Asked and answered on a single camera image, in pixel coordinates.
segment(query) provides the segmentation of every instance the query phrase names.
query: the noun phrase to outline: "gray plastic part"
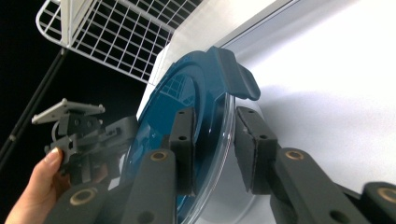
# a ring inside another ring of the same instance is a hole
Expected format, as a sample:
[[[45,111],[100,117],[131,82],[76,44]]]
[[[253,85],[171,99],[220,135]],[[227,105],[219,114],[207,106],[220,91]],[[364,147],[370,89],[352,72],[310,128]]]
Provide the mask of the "gray plastic part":
[[[194,194],[194,110],[192,107],[179,110],[175,114],[169,148],[177,159],[177,194]]]
[[[210,50],[218,54],[222,69],[220,74],[227,92],[241,99],[259,100],[261,92],[254,76],[236,61],[234,54],[225,49],[211,48]]]
[[[364,185],[361,210],[372,223],[396,223],[396,185],[386,182]]]
[[[75,113],[82,115],[94,115],[105,113],[106,110],[102,105],[85,105],[62,99],[60,103],[50,107],[38,115],[35,115],[32,118],[32,123],[41,124],[56,121],[63,116],[67,116],[70,111],[74,111]]]
[[[65,192],[49,212],[44,224],[95,223],[108,191],[100,184],[83,184]]]
[[[238,106],[235,117],[235,156],[247,191],[269,194],[268,175],[275,160],[277,138],[260,115]]]
[[[95,117],[72,113],[59,119],[58,134],[61,136],[73,133],[87,134],[99,129],[100,126],[100,121]]]
[[[369,223],[306,152],[280,149],[275,168],[299,223]]]
[[[175,154],[169,149],[148,152],[140,164],[121,224],[176,223],[176,182]]]
[[[271,196],[271,209],[276,219],[276,224],[290,224],[297,222],[297,214],[290,202],[283,202],[276,196]]]
[[[137,130],[136,116],[130,116],[87,135],[75,133],[65,136],[45,147],[45,152],[49,153],[55,147],[63,152],[60,171],[70,174],[73,185],[90,182],[94,167],[102,163],[107,164],[108,177],[114,178],[120,175],[116,158],[128,150]]]

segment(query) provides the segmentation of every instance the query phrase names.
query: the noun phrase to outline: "human hand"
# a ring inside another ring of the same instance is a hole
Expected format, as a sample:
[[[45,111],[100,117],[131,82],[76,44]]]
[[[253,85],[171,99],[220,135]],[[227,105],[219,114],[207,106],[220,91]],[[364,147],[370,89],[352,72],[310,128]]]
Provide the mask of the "human hand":
[[[32,172],[29,183],[9,213],[6,224],[41,224],[57,199],[70,188],[68,176],[57,173],[62,151],[53,149]]]

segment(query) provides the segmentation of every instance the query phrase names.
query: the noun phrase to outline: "finger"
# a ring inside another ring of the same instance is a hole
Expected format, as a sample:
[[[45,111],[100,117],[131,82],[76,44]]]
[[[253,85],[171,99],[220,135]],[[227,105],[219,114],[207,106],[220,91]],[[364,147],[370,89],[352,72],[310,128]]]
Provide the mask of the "finger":
[[[35,166],[26,191],[37,198],[48,195],[51,190],[52,178],[61,166],[61,162],[61,150],[59,148],[53,149]]]

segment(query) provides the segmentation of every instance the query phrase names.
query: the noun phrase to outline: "wire shelf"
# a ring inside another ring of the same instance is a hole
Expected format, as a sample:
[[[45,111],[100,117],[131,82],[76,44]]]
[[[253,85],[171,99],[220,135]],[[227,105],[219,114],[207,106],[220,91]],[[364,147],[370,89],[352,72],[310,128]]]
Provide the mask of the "wire shelf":
[[[36,25],[49,41],[150,83],[158,54],[200,3],[201,0],[47,0],[37,13]]]

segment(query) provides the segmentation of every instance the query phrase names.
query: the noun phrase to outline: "circular lid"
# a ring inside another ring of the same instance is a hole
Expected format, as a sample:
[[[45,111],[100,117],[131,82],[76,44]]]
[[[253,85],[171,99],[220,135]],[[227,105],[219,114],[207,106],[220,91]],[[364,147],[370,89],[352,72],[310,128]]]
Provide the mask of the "circular lid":
[[[165,74],[143,110],[122,179],[135,178],[143,155],[159,148],[171,133],[176,112],[192,107],[195,196],[177,197],[177,220],[194,221],[217,183],[231,144],[235,96],[258,99],[260,90],[230,51],[212,48],[181,58]]]

